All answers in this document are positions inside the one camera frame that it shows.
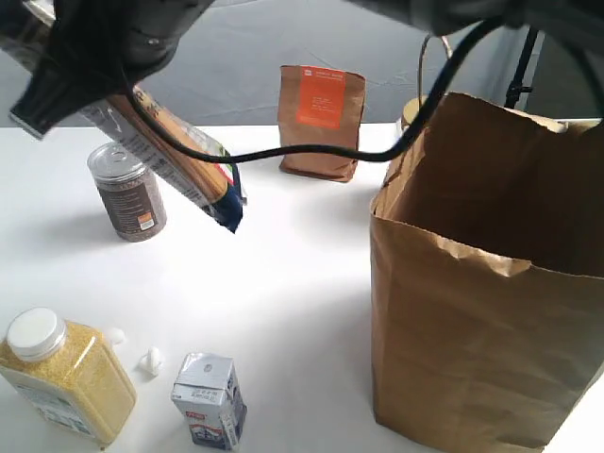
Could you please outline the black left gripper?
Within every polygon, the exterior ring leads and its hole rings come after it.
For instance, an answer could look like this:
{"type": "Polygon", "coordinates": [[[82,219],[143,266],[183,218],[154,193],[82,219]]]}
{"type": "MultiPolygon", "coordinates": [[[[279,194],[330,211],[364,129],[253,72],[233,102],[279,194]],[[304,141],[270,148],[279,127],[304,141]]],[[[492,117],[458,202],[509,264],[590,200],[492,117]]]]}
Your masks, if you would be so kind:
{"type": "Polygon", "coordinates": [[[42,138],[68,116],[167,66],[209,1],[55,1],[11,120],[42,138]]]}

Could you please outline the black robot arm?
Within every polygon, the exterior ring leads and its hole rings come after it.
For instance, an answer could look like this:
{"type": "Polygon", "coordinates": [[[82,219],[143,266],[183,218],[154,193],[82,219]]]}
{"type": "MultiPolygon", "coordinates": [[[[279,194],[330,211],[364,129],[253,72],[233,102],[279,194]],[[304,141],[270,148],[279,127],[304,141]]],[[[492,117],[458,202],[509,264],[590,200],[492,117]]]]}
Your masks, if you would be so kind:
{"type": "MultiPolygon", "coordinates": [[[[52,1],[31,78],[10,108],[12,120],[44,136],[66,117],[117,94],[113,72],[123,64],[131,82],[167,66],[185,33],[211,1],[52,1]]],[[[403,25],[444,35],[497,21],[530,25],[580,48],[603,50],[600,1],[357,1],[355,7],[403,25]]]]}

